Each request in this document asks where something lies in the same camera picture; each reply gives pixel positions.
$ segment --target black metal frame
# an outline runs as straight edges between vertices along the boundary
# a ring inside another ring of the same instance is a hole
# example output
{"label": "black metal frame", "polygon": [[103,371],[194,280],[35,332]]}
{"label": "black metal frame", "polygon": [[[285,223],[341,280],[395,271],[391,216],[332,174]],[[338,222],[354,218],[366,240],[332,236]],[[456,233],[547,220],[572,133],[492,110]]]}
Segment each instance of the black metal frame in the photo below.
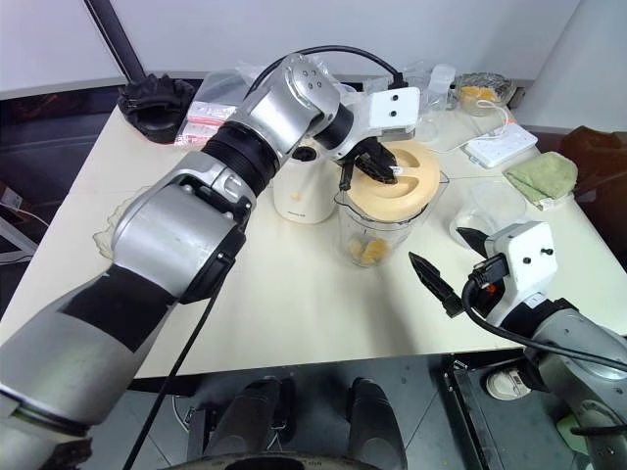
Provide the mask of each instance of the black metal frame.
{"label": "black metal frame", "polygon": [[130,45],[118,15],[116,15],[116,11],[109,0],[83,1],[126,80],[129,83],[144,80],[146,72]]}

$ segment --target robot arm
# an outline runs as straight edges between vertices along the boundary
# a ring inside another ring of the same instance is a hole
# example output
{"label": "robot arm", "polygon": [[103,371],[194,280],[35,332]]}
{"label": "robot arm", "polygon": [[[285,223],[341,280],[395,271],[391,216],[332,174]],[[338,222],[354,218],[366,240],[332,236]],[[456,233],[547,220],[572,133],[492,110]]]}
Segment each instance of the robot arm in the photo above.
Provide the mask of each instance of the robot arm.
{"label": "robot arm", "polygon": [[[486,258],[468,276],[461,299],[433,265],[410,254],[420,281],[443,302],[449,316],[466,310],[488,331],[507,330],[518,336],[515,341],[528,344],[524,354],[536,378],[568,403],[595,469],[620,468],[627,461],[627,341],[586,318],[568,301],[547,299],[546,289],[557,271],[549,225],[514,224],[490,237],[468,228],[458,231]],[[484,320],[469,310],[476,310]],[[548,352],[547,347],[567,349],[569,355]],[[585,354],[601,362],[613,359],[622,366],[573,358]]]}
{"label": "robot arm", "polygon": [[111,411],[171,310],[217,294],[257,197],[302,138],[341,159],[368,138],[410,136],[417,103],[406,88],[344,107],[314,63],[288,56],[202,152],[125,211],[109,269],[0,347],[2,467],[71,468],[88,456],[89,427]]}

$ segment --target white appliance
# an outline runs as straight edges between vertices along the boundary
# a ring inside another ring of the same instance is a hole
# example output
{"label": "white appliance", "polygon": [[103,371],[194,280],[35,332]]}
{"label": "white appliance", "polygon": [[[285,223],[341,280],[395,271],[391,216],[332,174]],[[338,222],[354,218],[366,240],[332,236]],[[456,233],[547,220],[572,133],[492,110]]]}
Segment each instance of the white appliance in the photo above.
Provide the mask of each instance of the white appliance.
{"label": "white appliance", "polygon": [[274,207],[288,220],[319,223],[335,209],[339,166],[315,142],[303,142],[273,180]]}

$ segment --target white table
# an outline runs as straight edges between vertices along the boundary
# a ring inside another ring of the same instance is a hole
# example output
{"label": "white table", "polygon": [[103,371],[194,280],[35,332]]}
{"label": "white table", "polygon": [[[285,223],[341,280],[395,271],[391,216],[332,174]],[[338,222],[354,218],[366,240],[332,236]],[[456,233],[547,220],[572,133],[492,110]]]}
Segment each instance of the white table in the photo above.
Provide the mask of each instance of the white table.
{"label": "white table", "polygon": [[[433,148],[452,148],[497,121],[455,112],[447,123]],[[106,269],[93,233],[106,227],[117,205],[183,155],[148,142],[119,111],[112,113],[0,322],[0,343],[45,305]],[[485,170],[462,151],[438,158],[451,178],[448,188],[424,224],[378,268],[359,268],[336,254],[336,215],[314,226],[289,222],[274,210],[269,191],[263,193],[248,242],[179,374],[513,346],[463,315],[450,319],[411,269],[408,251],[426,256],[460,289],[480,257],[453,241],[449,222],[470,186],[503,179],[502,168]],[[527,216],[553,229],[559,272],[550,297],[565,297],[626,334],[627,274],[578,206],[541,212],[528,205]],[[137,378],[168,374],[205,305],[175,309]]]}

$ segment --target green towel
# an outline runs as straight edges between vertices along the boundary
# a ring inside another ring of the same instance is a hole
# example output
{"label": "green towel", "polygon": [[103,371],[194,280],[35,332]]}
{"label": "green towel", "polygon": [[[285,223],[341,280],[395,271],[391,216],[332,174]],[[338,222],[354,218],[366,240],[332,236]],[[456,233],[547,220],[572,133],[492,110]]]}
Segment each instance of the green towel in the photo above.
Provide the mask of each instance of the green towel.
{"label": "green towel", "polygon": [[577,182],[577,165],[557,152],[534,157],[505,173],[509,182],[534,205],[547,198],[559,199]]}

